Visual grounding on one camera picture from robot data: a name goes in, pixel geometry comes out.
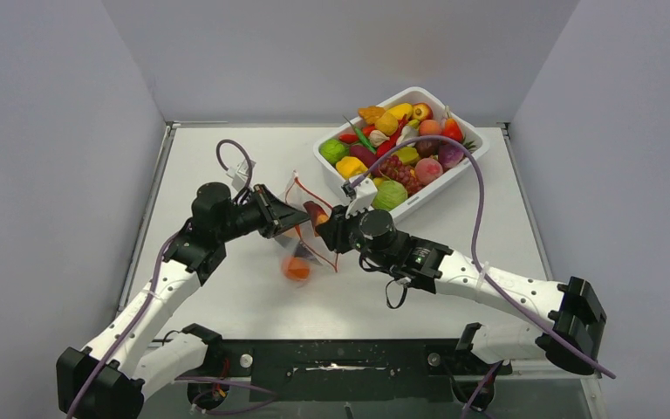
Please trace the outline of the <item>clear zip bag orange zipper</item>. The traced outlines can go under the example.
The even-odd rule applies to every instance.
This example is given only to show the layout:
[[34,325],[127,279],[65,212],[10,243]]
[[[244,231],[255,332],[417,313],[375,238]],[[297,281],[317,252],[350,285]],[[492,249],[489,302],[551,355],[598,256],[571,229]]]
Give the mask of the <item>clear zip bag orange zipper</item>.
[[308,188],[297,171],[279,198],[296,210],[302,210],[306,221],[276,237],[280,271],[290,281],[303,284],[310,279],[339,272],[339,254],[330,251],[316,227],[329,220],[332,206]]

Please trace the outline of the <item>orange fruit toy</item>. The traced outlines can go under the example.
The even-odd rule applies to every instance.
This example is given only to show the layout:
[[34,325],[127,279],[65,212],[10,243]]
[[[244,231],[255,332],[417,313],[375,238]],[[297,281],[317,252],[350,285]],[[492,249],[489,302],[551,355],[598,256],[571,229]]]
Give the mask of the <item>orange fruit toy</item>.
[[310,278],[311,264],[305,258],[285,257],[281,262],[281,272],[291,281],[304,282]]

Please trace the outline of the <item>yellow bell pepper toy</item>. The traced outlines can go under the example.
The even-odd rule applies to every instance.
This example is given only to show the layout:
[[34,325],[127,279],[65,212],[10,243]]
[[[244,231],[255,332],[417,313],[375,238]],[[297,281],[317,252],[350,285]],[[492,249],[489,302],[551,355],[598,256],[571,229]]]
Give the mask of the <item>yellow bell pepper toy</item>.
[[354,176],[364,174],[368,167],[357,157],[345,156],[336,162],[335,169],[343,179],[349,180]]

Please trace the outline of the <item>large pink peach toy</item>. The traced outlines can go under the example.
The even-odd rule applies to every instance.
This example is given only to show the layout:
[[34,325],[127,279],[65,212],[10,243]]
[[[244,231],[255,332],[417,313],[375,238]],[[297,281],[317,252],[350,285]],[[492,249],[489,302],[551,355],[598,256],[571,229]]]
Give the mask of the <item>large pink peach toy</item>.
[[442,165],[432,157],[420,159],[414,166],[414,174],[422,185],[428,185],[443,175]]

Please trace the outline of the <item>purple onion toy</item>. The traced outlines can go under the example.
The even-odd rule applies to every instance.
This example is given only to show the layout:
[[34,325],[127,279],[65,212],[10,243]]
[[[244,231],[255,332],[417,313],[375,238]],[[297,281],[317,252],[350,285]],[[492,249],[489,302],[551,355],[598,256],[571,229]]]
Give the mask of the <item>purple onion toy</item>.
[[444,171],[456,167],[464,158],[464,146],[453,142],[443,142],[438,151],[438,162]]

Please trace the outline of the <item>purple sweet potato toy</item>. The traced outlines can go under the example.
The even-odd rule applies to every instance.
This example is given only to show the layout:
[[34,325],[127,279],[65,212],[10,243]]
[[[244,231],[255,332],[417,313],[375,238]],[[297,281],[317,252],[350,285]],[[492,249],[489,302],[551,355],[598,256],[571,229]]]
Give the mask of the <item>purple sweet potato toy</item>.
[[374,152],[360,144],[350,146],[349,155],[357,158],[367,168],[370,168],[378,160],[378,157]]

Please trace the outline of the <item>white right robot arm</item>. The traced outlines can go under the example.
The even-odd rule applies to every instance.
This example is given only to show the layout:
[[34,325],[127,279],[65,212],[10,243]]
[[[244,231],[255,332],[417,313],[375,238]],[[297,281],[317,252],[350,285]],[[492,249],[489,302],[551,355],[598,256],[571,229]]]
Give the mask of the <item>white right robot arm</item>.
[[612,375],[598,361],[607,315],[585,279],[559,283],[481,264],[445,244],[398,230],[381,209],[348,216],[338,206],[315,231],[329,250],[356,251],[364,271],[383,273],[404,290],[458,297],[523,319],[522,326],[465,326],[455,349],[464,371],[545,358],[569,373]]

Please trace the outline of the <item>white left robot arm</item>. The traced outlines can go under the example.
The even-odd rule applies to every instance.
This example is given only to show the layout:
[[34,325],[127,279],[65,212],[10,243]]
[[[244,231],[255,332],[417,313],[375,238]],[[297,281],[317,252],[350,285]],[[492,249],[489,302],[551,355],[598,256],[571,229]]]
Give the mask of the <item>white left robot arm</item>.
[[263,185],[237,203],[227,185],[204,184],[191,210],[161,246],[150,280],[134,299],[84,347],[68,347],[58,358],[58,406],[67,417],[136,418],[154,393],[201,366],[220,339],[205,327],[193,325],[165,346],[147,348],[221,264],[226,243],[252,232],[276,237],[310,220]]

